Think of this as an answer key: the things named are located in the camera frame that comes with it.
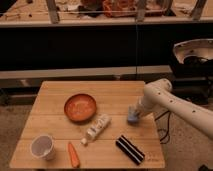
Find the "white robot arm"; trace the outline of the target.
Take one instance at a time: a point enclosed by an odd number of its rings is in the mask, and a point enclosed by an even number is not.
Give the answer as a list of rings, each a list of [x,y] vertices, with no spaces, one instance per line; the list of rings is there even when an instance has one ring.
[[[156,105],[162,106],[213,140],[213,111],[183,100],[171,91],[172,84],[166,78],[147,83],[136,109],[144,117],[150,114]]]

